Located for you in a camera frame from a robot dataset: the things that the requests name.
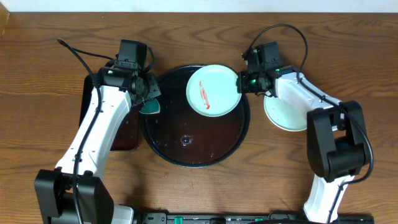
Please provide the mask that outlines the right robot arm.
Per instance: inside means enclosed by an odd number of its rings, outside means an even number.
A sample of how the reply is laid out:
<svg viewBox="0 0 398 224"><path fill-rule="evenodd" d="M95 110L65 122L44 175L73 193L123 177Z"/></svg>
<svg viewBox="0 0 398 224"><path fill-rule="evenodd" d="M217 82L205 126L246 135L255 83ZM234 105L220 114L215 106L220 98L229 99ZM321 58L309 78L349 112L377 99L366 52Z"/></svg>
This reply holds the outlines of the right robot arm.
<svg viewBox="0 0 398 224"><path fill-rule="evenodd" d="M361 106L342 102L310 83L294 66L243 71L240 93L270 93L307 122L307 158L315 176L303 210L307 220L331 223L346 188L366 180L374 157Z"/></svg>

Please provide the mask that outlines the green and orange sponge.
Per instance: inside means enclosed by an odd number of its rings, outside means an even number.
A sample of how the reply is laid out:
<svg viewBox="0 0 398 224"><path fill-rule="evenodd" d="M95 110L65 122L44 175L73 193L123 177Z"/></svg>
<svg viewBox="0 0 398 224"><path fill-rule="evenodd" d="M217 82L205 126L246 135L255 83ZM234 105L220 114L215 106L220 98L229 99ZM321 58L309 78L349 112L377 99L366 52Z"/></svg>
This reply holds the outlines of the green and orange sponge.
<svg viewBox="0 0 398 224"><path fill-rule="evenodd" d="M139 112L141 114L158 114L160 113L160 103L157 99L147 101L143 104Z"/></svg>

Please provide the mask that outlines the light blue plate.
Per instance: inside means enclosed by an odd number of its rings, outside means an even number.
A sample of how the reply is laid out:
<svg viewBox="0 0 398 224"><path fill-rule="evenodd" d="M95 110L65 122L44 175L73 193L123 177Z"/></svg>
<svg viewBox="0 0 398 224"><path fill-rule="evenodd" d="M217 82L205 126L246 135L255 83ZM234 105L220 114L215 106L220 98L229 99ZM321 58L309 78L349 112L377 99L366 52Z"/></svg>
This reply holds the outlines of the light blue plate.
<svg viewBox="0 0 398 224"><path fill-rule="evenodd" d="M242 94L237 91L238 75L224 65L206 65L189 78L186 87L188 104L198 114L219 117L238 105Z"/></svg>
<svg viewBox="0 0 398 224"><path fill-rule="evenodd" d="M264 111L269 120L278 128L299 132L307 129L304 115L288 103L274 97L264 98Z"/></svg>

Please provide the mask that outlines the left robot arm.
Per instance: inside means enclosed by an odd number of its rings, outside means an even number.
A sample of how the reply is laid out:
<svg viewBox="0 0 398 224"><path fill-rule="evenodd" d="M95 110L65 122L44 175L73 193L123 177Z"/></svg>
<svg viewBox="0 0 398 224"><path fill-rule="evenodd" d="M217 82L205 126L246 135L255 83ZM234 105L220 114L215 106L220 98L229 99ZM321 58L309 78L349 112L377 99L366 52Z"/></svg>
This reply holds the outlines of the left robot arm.
<svg viewBox="0 0 398 224"><path fill-rule="evenodd" d="M160 96L151 72L102 67L87 76L93 90L86 114L53 170L42 169L34 187L44 223L133 223L134 210L117 205L103 183L120 125L133 107Z"/></svg>

